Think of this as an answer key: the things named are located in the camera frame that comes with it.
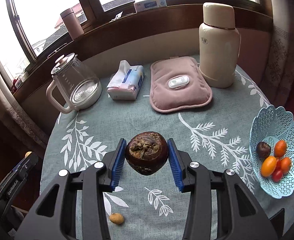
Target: tablecloth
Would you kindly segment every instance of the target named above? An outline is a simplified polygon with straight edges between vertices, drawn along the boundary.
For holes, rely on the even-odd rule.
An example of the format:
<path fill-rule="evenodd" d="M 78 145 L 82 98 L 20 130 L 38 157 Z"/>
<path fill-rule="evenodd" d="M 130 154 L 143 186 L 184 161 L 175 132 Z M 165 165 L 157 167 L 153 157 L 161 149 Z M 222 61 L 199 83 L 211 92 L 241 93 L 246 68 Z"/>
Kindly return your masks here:
<path fill-rule="evenodd" d="M 144 70 L 146 76 L 135 101 L 113 101 L 106 90 L 109 78 L 102 78 L 103 92 L 94 105 L 59 115 L 44 157 L 41 192 L 59 170 L 82 171 L 115 150 L 120 138 L 129 142 L 138 133 L 156 131 L 166 140 L 173 138 L 179 150 L 210 170 L 234 169 L 268 217 L 284 207 L 286 231 L 294 221 L 294 192 L 282 199 L 267 195 L 250 162 L 250 127 L 260 108 L 269 105 L 258 86 L 237 66 L 233 85 L 212 88 L 209 105 L 161 114 L 149 103 L 150 64 Z M 125 217 L 121 226 L 107 218 L 111 239 L 182 239 L 190 194 L 175 187 L 169 162 L 155 174 L 143 176 L 125 161 L 119 186 L 103 195 L 106 216 L 121 213 Z M 211 239 L 216 232 L 217 205 L 212 191 Z M 81 191 L 77 196 L 76 236 L 82 239 Z"/>

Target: curtain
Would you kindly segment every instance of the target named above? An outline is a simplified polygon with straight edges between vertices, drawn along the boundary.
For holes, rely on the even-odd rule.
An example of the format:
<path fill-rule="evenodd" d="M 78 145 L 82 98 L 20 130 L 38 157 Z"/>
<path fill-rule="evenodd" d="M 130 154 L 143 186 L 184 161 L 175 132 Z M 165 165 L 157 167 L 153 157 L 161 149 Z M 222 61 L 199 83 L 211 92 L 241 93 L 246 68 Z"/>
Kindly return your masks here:
<path fill-rule="evenodd" d="M 284 106 L 294 81 L 294 1 L 272 0 L 273 33 L 260 88 L 275 106 Z"/>
<path fill-rule="evenodd" d="M 0 121 L 30 151 L 44 157 L 48 136 L 31 120 L 0 74 Z"/>

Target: glass electric kettle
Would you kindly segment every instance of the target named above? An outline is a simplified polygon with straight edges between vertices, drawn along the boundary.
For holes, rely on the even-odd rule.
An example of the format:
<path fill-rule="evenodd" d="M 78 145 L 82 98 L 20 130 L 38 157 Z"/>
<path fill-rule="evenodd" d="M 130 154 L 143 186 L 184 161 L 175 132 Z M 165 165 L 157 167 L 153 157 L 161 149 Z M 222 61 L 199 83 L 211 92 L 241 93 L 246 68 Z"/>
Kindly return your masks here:
<path fill-rule="evenodd" d="M 102 93 L 102 86 L 95 73 L 71 53 L 66 57 L 62 55 L 55 61 L 56 65 L 51 71 L 53 81 L 46 90 L 46 96 L 63 114 L 79 111 L 90 107 Z M 58 87 L 67 103 L 64 108 L 53 97 L 52 92 Z"/>

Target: logo on thermos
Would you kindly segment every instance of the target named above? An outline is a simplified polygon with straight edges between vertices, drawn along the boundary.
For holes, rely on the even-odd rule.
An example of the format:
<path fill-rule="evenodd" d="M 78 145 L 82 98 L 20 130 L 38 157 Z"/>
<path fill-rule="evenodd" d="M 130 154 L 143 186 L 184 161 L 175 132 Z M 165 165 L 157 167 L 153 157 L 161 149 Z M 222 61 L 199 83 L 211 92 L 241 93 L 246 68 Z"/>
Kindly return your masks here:
<path fill-rule="evenodd" d="M 208 43 L 208 41 L 205 38 L 201 38 L 201 41 L 202 41 L 203 44 L 207 44 Z"/>

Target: tissue pack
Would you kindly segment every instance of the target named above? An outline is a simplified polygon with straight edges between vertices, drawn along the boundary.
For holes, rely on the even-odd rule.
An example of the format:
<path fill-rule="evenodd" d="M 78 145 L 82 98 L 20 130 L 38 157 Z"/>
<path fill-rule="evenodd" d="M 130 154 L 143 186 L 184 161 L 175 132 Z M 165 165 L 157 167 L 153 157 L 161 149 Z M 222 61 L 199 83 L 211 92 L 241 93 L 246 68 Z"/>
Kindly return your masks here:
<path fill-rule="evenodd" d="M 143 66 L 130 66 L 126 60 L 122 60 L 107 85 L 107 92 L 113 100 L 136 100 L 144 77 Z"/>

